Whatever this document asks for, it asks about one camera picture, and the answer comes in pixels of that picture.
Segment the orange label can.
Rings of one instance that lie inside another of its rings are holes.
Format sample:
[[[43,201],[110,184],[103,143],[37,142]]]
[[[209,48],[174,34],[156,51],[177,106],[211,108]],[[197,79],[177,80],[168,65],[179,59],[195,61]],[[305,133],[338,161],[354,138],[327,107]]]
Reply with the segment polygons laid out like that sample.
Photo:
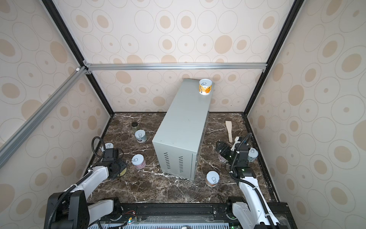
[[[202,79],[199,81],[199,93],[202,95],[209,95],[212,90],[213,82],[209,79]]]

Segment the yellow label can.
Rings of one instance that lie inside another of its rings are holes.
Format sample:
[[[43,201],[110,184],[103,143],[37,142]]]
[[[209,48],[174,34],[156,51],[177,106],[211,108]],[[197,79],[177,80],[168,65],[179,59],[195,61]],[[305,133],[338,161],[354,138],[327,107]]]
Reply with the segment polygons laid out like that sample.
[[[125,168],[120,174],[119,174],[119,176],[121,177],[121,176],[123,176],[125,173],[126,173],[126,171],[127,171],[127,168]]]

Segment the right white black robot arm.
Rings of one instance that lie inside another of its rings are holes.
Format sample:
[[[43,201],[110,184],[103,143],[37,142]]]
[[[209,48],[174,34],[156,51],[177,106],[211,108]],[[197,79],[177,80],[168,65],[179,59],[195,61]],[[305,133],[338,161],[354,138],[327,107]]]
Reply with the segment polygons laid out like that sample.
[[[249,146],[252,133],[237,136],[232,146],[217,141],[215,150],[230,166],[228,174],[243,192],[245,202],[228,198],[226,211],[229,219],[239,221],[243,229],[286,229],[271,211],[262,194],[255,172],[249,167],[258,157],[258,151]]]

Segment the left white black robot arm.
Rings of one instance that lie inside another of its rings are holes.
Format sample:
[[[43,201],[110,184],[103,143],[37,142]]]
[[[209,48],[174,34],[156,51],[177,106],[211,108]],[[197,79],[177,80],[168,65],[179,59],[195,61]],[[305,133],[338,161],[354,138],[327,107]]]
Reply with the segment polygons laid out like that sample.
[[[102,154],[86,175],[63,192],[52,194],[47,201],[44,228],[46,229],[86,229],[101,218],[118,221],[123,214],[118,198],[101,200],[89,205],[87,199],[106,179],[118,178],[127,169],[127,164],[119,157],[119,150],[113,143],[101,143]]]

